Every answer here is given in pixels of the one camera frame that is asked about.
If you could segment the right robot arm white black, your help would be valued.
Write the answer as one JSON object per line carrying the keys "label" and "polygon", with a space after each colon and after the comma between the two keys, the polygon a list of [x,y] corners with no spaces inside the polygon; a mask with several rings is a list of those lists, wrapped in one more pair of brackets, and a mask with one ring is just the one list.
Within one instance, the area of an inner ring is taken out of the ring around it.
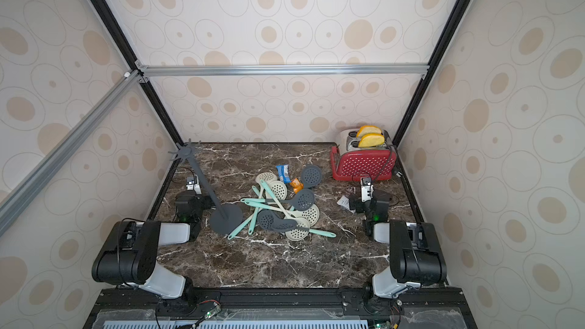
{"label": "right robot arm white black", "polygon": [[350,198],[350,211],[366,217],[363,227],[366,236],[388,245],[388,267],[373,276],[373,295],[397,299],[402,293],[445,283],[447,266],[431,223],[405,222],[388,217],[395,198],[381,190],[363,201]]}

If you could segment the cream skimmer mint handle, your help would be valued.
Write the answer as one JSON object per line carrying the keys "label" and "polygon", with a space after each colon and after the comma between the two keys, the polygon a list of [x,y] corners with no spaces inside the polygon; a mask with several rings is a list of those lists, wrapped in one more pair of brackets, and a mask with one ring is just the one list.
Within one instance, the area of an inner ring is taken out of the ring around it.
{"label": "cream skimmer mint handle", "polygon": [[272,203],[272,200],[266,202],[265,200],[262,199],[243,198],[241,199],[241,202],[254,208],[282,212],[285,214],[286,218],[306,219],[311,227],[313,227],[318,222],[320,217],[320,211],[315,204],[313,204],[312,207],[306,211],[298,211],[293,210],[292,208],[286,210],[284,208],[271,206],[270,203]]}
{"label": "cream skimmer mint handle", "polygon": [[274,215],[270,224],[270,230],[284,233],[292,241],[303,240],[309,234],[309,222],[302,217],[292,215],[291,212],[286,210],[266,181],[261,181],[260,184],[266,190],[267,195],[278,206],[278,210],[285,216],[284,219],[281,219],[279,216]]}

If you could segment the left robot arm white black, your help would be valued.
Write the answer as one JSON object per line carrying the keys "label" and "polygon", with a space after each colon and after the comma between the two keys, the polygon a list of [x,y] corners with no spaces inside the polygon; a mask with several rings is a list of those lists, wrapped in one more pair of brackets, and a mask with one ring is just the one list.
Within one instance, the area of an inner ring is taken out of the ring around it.
{"label": "left robot arm white black", "polygon": [[93,280],[193,303],[192,280],[158,263],[158,248],[195,241],[204,211],[212,206],[210,196],[185,190],[176,196],[172,222],[124,219],[115,223],[91,266]]}

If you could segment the grey utensil rack stand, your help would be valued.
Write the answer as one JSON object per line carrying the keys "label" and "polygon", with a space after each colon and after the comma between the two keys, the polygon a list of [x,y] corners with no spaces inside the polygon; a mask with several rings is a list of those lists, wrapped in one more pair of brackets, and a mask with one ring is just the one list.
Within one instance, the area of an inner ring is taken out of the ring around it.
{"label": "grey utensil rack stand", "polygon": [[200,151],[198,144],[189,140],[187,143],[175,143],[176,152],[171,152],[175,157],[173,161],[187,161],[196,176],[198,176],[201,187],[203,187],[216,209],[210,216],[210,228],[219,235],[229,235],[243,222],[243,213],[239,206],[234,203],[222,203],[216,196],[210,182],[207,180],[204,172],[201,170],[196,154]]}

